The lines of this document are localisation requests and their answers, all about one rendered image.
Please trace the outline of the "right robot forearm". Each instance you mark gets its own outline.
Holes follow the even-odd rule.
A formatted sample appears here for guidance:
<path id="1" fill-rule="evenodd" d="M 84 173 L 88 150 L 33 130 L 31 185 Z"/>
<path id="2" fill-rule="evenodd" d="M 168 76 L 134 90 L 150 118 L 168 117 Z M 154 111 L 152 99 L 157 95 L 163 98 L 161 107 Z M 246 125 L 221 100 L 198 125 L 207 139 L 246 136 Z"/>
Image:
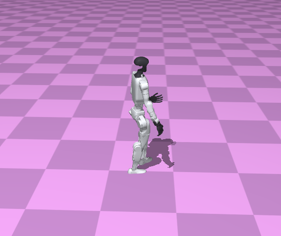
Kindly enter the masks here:
<path id="1" fill-rule="evenodd" d="M 150 119 L 153 121 L 155 121 L 157 124 L 159 122 L 159 119 L 157 118 L 155 112 L 154 112 L 154 108 L 151 102 L 148 102 L 146 104 L 146 108 L 147 108 L 147 112 L 149 113 Z"/>

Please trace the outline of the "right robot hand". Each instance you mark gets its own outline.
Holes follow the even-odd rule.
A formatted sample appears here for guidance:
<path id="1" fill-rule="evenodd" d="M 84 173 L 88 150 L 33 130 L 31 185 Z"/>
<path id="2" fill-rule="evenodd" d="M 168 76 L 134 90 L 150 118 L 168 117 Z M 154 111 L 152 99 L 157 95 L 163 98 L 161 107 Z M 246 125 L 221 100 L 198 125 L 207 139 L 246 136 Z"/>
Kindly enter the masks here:
<path id="1" fill-rule="evenodd" d="M 158 133 L 159 133 L 157 136 L 161 135 L 162 132 L 164 131 L 164 130 L 163 130 L 163 125 L 160 124 L 160 122 L 158 122 L 158 124 L 157 124 L 155 121 L 153 121 L 153 123 L 154 123 L 155 126 L 157 126 L 157 131 L 158 131 Z"/>

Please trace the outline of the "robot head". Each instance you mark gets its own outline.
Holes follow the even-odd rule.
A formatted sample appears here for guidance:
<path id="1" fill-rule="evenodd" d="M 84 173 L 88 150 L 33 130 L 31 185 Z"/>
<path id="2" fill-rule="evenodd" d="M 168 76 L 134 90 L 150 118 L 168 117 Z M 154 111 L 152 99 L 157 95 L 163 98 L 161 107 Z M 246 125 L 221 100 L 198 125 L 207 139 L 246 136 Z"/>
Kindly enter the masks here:
<path id="1" fill-rule="evenodd" d="M 137 73 L 134 74 L 135 78 L 141 78 L 143 72 L 146 72 L 146 66 L 148 65 L 149 60 L 145 57 L 137 57 L 134 60 L 134 64 L 138 66 L 142 66 L 141 69 L 138 69 Z M 144 77 L 144 75 L 143 75 Z"/>

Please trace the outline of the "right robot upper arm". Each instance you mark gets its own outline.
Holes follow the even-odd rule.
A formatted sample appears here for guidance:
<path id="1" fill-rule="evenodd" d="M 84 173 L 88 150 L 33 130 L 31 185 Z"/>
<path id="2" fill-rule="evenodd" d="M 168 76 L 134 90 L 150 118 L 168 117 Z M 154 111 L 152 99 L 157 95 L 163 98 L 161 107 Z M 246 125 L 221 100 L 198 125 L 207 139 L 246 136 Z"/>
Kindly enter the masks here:
<path id="1" fill-rule="evenodd" d="M 143 101 L 146 107 L 146 104 L 148 102 L 152 103 L 152 101 L 149 100 L 149 85 L 145 80 L 140 81 L 140 90 L 142 91 Z"/>

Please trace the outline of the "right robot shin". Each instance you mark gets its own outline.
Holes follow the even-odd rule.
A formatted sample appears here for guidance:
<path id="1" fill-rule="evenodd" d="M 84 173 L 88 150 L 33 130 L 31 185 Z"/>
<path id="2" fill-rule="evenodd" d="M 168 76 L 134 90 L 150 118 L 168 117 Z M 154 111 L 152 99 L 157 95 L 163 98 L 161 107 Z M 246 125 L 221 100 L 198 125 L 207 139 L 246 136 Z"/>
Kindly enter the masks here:
<path id="1" fill-rule="evenodd" d="M 133 165 L 132 165 L 132 170 L 135 171 L 137 169 L 137 166 L 141 160 L 141 156 L 143 153 L 143 149 L 141 148 L 141 146 L 135 146 L 134 150 L 133 150 L 133 156 L 132 156 L 132 160 L 133 160 Z"/>

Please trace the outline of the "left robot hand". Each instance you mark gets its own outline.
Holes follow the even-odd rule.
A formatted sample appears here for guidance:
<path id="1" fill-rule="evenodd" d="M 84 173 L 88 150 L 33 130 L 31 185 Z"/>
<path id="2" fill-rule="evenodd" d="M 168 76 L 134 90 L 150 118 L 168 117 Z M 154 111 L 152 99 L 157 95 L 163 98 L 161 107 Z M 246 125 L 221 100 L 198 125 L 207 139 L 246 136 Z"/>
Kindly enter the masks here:
<path id="1" fill-rule="evenodd" d="M 159 96 L 155 96 L 157 94 L 158 93 L 156 93 L 153 96 L 149 97 L 149 100 L 152 101 L 153 103 L 160 103 L 160 102 L 162 102 L 161 100 L 163 100 L 163 99 L 161 99 L 161 98 L 163 98 L 163 97 L 160 97 L 160 96 L 162 96 L 162 94 L 159 95 Z M 158 98 L 158 97 L 160 97 L 160 98 Z"/>

